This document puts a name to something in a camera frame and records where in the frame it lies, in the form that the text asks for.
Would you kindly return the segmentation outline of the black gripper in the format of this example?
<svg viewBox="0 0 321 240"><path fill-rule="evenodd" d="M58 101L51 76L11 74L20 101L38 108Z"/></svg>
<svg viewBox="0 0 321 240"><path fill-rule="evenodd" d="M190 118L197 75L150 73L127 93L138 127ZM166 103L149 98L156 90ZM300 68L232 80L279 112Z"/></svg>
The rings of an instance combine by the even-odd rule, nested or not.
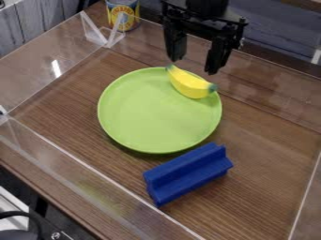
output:
<svg viewBox="0 0 321 240"><path fill-rule="evenodd" d="M188 33L213 38L205 71L214 75L229 61L249 21L230 8L230 0L161 0L168 56L181 60L188 51Z"/></svg>

